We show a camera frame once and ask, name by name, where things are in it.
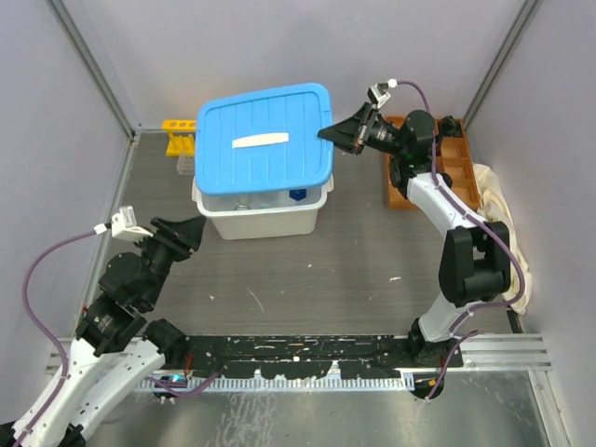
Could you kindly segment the white plastic bin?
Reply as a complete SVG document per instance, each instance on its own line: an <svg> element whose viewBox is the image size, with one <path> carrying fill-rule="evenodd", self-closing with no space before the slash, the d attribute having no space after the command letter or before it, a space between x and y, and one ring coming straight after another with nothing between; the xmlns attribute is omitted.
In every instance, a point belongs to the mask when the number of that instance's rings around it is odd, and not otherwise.
<svg viewBox="0 0 596 447"><path fill-rule="evenodd" d="M290 198L290 190L209 196L193 185L192 199L224 240L289 237L315 230L318 211L333 187L330 177L323 185L306 188L306 199L297 202Z"/></svg>

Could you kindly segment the yellow test tube rack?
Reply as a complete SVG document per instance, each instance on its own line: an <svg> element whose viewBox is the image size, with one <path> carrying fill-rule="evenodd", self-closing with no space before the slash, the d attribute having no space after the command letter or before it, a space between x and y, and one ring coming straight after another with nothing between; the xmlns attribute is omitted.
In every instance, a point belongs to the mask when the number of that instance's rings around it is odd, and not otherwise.
<svg viewBox="0 0 596 447"><path fill-rule="evenodd" d="M196 149L196 121L187 119L166 119L162 130L169 136L166 156L193 156Z"/></svg>

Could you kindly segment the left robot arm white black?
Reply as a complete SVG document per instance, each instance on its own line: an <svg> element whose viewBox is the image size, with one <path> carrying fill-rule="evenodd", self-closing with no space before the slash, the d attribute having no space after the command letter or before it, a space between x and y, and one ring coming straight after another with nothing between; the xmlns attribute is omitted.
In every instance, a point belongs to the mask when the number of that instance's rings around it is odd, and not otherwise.
<svg viewBox="0 0 596 447"><path fill-rule="evenodd" d="M138 252L113 257L99 279L100 295L83 313L74 339L64 346L34 314L29 285L21 299L34 325L57 348L61 363L30 409L1 426L4 446L84 446L106 416L141 380L183 364L187 340L161 319L147 322L173 264L198 251L206 218L172 222L155 217L139 226L123 207L76 240L104 233L132 243Z"/></svg>

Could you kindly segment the blue handled brush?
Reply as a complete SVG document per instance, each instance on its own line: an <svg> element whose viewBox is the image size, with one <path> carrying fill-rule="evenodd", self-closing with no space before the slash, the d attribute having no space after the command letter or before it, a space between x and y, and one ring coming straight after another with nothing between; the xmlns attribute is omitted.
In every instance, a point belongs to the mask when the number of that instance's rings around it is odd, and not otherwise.
<svg viewBox="0 0 596 447"><path fill-rule="evenodd" d="M289 196L290 196L290 198L292 200L299 202L299 201L302 201L302 200L306 199L307 192L306 192L306 189L305 188L302 188L302 189L292 189L289 192Z"/></svg>

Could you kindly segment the clear acrylic tube rack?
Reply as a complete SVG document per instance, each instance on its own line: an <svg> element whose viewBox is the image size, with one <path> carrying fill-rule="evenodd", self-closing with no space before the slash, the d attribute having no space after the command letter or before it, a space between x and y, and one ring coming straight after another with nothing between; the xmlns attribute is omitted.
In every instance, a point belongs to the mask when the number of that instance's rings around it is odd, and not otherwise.
<svg viewBox="0 0 596 447"><path fill-rule="evenodd" d="M190 175L195 173L195 157L190 155L179 155L176 170L179 175Z"/></svg>

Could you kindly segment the blue plastic tray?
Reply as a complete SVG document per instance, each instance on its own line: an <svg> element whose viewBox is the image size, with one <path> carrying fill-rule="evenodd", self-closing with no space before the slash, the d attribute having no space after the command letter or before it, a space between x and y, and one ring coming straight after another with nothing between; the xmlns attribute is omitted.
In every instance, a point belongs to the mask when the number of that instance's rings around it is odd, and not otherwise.
<svg viewBox="0 0 596 447"><path fill-rule="evenodd" d="M330 93L318 83L207 102L197 114L196 187L230 196L321 186L333 146L318 133L332 123Z"/></svg>

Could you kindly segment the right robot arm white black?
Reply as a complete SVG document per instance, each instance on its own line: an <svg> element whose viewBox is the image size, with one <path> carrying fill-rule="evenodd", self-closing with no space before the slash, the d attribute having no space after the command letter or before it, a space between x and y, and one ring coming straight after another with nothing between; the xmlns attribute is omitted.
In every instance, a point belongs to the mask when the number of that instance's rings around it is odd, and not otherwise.
<svg viewBox="0 0 596 447"><path fill-rule="evenodd" d="M408 332L407 351L421 367L449 349L467 316L504 292L511 277L507 226L488 223L452 191L447 175L438 173L435 128L435 119L425 110L410 112L396 127L366 102L349 118L318 132L351 155L364 148L388 155L392 186L443 238L440 294Z"/></svg>

